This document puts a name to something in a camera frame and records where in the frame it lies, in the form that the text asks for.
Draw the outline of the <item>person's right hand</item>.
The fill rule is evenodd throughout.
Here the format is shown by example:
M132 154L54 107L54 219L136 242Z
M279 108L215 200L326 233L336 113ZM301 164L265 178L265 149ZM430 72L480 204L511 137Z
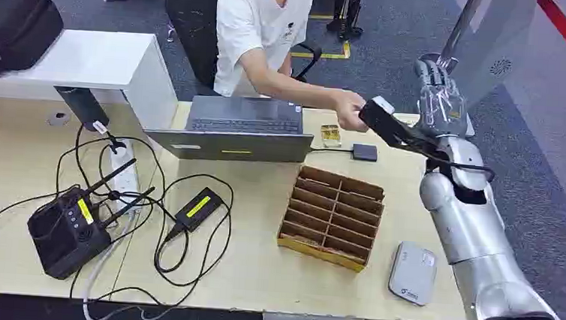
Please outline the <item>person's right hand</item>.
M368 126L359 118L360 111L366 101L355 92L335 89L333 93L333 109L339 126L346 131L367 132Z

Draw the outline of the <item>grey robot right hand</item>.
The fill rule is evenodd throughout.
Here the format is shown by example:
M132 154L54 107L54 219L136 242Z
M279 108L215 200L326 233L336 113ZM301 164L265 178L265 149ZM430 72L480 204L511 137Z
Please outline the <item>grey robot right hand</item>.
M468 114L465 98L455 80L430 59L418 59L414 70L421 83L417 100L419 130L429 137L464 137Z

